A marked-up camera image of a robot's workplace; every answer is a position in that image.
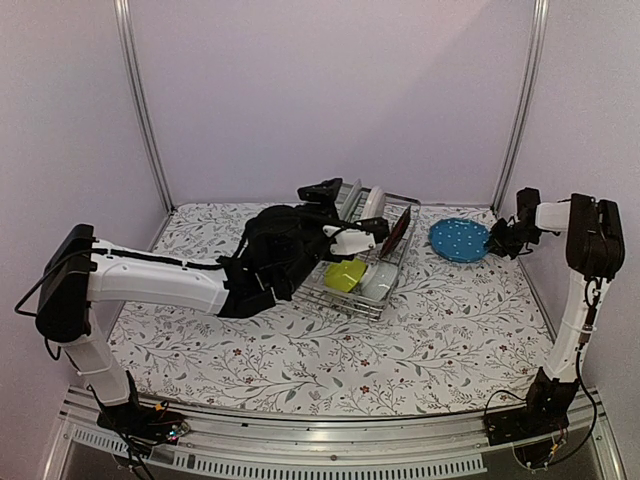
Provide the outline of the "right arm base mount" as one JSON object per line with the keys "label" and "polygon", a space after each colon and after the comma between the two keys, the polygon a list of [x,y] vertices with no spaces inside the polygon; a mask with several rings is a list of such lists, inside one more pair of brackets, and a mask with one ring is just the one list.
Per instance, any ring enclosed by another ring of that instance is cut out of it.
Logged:
{"label": "right arm base mount", "polygon": [[483,413],[490,446],[511,445],[518,463],[526,469],[548,468],[567,443],[567,415],[534,416],[525,407]]}

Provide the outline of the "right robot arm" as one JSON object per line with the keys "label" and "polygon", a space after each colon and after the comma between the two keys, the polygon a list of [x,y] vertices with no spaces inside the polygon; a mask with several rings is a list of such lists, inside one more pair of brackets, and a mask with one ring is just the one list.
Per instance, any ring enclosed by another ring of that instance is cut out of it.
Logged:
{"label": "right robot arm", "polygon": [[537,189],[516,194],[516,216],[491,228],[487,248],[515,259],[537,245],[544,233],[566,235],[569,290],[559,331],[517,415],[517,427],[537,436],[564,411],[582,387],[582,365],[596,330],[600,304],[625,259],[618,204],[573,193],[567,200],[543,202]]}

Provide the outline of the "blue polka dot plate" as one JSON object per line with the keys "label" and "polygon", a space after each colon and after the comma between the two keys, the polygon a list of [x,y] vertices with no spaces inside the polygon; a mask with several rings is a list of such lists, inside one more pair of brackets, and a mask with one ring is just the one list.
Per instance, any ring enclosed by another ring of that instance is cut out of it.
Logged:
{"label": "blue polka dot plate", "polygon": [[437,255],[454,263],[475,263],[489,253],[489,230],[469,219],[436,222],[429,229],[428,240]]}

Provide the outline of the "pale green flower plate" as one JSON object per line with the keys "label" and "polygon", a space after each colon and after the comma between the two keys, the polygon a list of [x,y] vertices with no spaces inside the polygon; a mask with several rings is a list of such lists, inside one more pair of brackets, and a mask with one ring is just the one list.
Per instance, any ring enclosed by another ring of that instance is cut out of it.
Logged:
{"label": "pale green flower plate", "polygon": [[351,219],[353,212],[355,211],[362,190],[362,181],[357,179],[353,185],[351,185],[344,197],[343,201],[338,205],[337,211],[339,219],[348,221]]}

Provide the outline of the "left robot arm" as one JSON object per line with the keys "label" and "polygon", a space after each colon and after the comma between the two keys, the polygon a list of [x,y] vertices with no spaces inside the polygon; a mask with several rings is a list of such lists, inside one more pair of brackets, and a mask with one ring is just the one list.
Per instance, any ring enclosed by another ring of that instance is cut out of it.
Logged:
{"label": "left robot arm", "polygon": [[299,188],[300,205],[261,211],[245,224],[234,253],[214,262],[126,249],[78,224],[14,311],[59,345],[116,424],[141,433],[148,412],[134,400],[133,383],[99,333],[92,305],[140,302],[249,318],[289,301],[341,227],[335,207],[341,186],[334,178]]}

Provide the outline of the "white ribbed plate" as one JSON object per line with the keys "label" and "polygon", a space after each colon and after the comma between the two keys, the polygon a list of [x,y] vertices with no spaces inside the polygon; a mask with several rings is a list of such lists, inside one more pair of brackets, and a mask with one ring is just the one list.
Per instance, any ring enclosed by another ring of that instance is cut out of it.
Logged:
{"label": "white ribbed plate", "polygon": [[362,208],[360,219],[368,220],[382,217],[386,203],[386,193],[380,186],[374,186],[369,192]]}

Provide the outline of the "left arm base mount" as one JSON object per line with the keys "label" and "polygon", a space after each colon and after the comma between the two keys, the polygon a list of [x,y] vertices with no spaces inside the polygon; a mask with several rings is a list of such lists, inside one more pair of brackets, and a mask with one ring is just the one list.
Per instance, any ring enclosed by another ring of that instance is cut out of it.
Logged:
{"label": "left arm base mount", "polygon": [[100,408],[97,424],[101,428],[150,445],[175,444],[190,432],[186,418],[167,406],[156,409],[140,405],[137,400],[115,406],[105,406],[99,400],[96,403]]}

